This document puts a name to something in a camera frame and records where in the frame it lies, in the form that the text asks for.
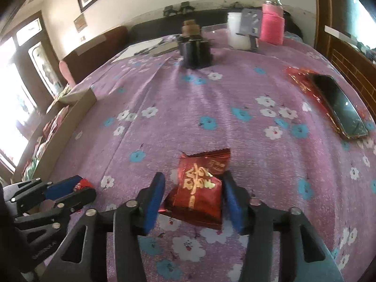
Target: red candy wrapper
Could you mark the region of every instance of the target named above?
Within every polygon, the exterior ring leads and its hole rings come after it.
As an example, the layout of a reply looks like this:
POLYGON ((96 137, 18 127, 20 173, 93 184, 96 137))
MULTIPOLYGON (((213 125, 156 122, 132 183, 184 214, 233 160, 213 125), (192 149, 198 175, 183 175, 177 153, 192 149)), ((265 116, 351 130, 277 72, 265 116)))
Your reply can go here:
POLYGON ((94 188, 94 186, 87 179, 83 178, 74 186, 73 192, 77 192, 78 190, 82 190, 83 188, 87 187, 94 188))
POLYGON ((159 213, 192 225, 220 230, 222 227, 222 174, 230 149, 180 156, 178 186, 166 197, 159 213))

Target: bed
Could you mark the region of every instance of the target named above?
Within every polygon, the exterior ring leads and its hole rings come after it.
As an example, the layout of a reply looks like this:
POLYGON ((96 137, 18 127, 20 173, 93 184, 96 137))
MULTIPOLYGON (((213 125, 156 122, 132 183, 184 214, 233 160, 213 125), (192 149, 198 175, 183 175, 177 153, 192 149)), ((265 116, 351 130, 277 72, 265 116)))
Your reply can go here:
MULTIPOLYGON (((301 208, 345 281, 358 281, 376 253, 375 123, 366 122, 367 139, 343 141, 285 69, 331 75, 366 109, 362 100, 308 45, 285 38, 283 46, 260 43, 255 54, 230 49, 224 29, 206 37, 211 67, 185 69, 177 51, 112 62, 121 52, 79 83, 73 92, 90 87, 97 103, 50 179, 87 178, 97 190, 92 206, 106 211, 134 198, 157 171, 166 176, 167 195, 177 183, 181 151, 230 148, 237 184, 270 207, 301 208)), ((217 231, 159 215, 150 235, 139 238, 148 281, 237 281, 247 237, 226 217, 217 231)), ((277 237, 274 244, 276 258, 277 237)), ((109 281, 116 281, 111 245, 108 256, 109 281)), ((277 264, 271 281, 278 281, 277 264)))

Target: smartphone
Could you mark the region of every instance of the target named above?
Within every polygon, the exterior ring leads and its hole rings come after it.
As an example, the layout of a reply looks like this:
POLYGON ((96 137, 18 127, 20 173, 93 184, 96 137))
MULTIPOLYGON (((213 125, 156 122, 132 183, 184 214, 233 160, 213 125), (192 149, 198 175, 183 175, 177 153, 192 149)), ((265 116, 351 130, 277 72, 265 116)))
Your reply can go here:
POLYGON ((321 74, 309 74, 308 79, 313 83, 323 103, 330 111, 331 117, 336 122, 341 134, 347 139, 355 139, 368 135, 362 119, 349 98, 338 86, 333 77, 321 74))

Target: white paper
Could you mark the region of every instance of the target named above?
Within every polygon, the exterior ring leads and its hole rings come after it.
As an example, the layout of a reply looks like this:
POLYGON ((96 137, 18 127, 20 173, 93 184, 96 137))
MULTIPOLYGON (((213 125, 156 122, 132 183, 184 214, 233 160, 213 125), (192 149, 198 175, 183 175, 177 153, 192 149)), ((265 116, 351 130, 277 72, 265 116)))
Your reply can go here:
POLYGON ((140 42, 140 43, 131 45, 127 48, 127 50, 123 54, 121 54, 113 62, 117 62, 118 60, 134 56, 135 53, 140 52, 141 50, 144 50, 144 49, 147 49, 147 48, 151 48, 151 47, 157 45, 161 41, 162 41, 162 38, 157 38, 157 39, 148 40, 148 41, 144 41, 144 42, 140 42))

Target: pink bottle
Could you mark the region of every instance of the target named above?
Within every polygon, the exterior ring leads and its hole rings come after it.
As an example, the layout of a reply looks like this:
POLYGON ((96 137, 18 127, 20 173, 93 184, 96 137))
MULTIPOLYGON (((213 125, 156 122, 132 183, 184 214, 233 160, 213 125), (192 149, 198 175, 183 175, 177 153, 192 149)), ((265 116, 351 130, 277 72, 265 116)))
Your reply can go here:
POLYGON ((274 45, 283 43, 285 19, 280 0, 265 0, 262 5, 262 23, 260 40, 274 45))

